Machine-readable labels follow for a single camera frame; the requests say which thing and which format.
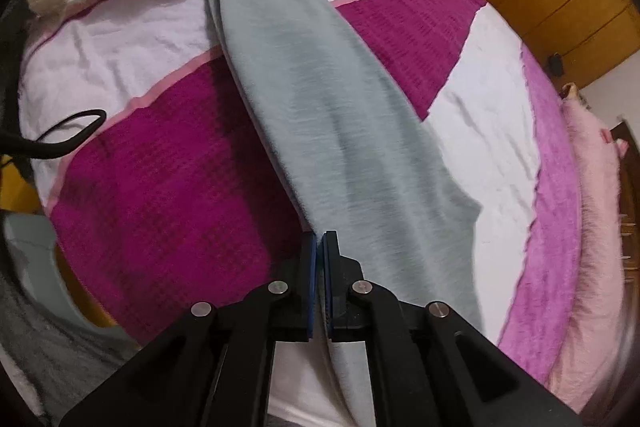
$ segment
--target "bedspread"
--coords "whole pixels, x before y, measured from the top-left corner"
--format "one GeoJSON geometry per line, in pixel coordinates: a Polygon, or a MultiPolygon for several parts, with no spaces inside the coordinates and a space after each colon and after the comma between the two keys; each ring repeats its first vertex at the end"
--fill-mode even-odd
{"type": "MultiPolygon", "coordinates": [[[[329,1],[482,204],[484,333],[544,380],[568,322],[579,238],[577,175],[550,83],[484,0],[329,1]]],[[[22,65],[26,137],[78,110],[109,115],[75,154],[33,167],[69,264],[141,343],[193,301],[241,299],[300,239],[204,10],[204,0],[70,0],[34,27],[22,65]]],[[[322,356],[304,349],[276,350],[276,368],[298,374],[274,374],[270,411],[348,425],[348,413],[325,407],[339,397],[322,356]]]]}

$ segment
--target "wall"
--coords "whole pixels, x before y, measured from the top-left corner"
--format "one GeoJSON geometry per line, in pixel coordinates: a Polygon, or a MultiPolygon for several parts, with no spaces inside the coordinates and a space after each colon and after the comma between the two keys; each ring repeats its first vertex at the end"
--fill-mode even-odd
{"type": "Polygon", "coordinates": [[[620,117],[640,139],[640,51],[604,74],[594,83],[580,90],[588,100],[591,110],[609,128],[620,117]]]}

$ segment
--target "gray cloth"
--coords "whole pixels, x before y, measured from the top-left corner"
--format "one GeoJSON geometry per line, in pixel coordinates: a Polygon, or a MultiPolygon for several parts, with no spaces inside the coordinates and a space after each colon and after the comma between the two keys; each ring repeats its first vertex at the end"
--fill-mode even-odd
{"type": "MultiPolygon", "coordinates": [[[[45,316],[20,292],[8,254],[0,250],[0,346],[36,389],[46,413],[42,422],[57,426],[136,350],[115,350],[113,341],[45,316]]],[[[299,426],[269,416],[267,427],[299,426]]]]}
{"type": "MultiPolygon", "coordinates": [[[[236,83],[294,204],[366,279],[481,328],[472,245],[479,205],[428,123],[327,0],[208,0],[236,83]]],[[[375,425],[364,348],[331,346],[356,421],[375,425]]]]}

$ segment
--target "wooden bed frame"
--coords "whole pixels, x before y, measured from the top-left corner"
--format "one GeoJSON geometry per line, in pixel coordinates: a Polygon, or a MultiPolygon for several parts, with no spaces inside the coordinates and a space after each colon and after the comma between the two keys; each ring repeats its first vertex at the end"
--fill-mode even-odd
{"type": "Polygon", "coordinates": [[[620,233],[625,296],[618,357],[581,413],[585,427],[640,425],[640,152],[626,121],[611,130],[629,144],[620,162],[620,233]]]}

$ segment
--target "light blue object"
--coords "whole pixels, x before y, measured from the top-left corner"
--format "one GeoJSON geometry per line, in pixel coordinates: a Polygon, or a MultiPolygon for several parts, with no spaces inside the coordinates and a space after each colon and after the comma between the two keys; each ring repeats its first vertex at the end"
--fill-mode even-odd
{"type": "Polygon", "coordinates": [[[46,216],[6,214],[2,224],[15,272],[27,296],[59,319],[95,335],[135,344],[120,326],[101,328],[82,315],[58,270],[56,233],[46,216]]]}
{"type": "MultiPolygon", "coordinates": [[[[327,0],[208,0],[244,105],[300,221],[335,230],[364,277],[482,329],[472,248],[480,206],[447,171],[429,120],[327,0]]],[[[361,427],[376,424],[363,343],[329,343],[361,427]]]]}

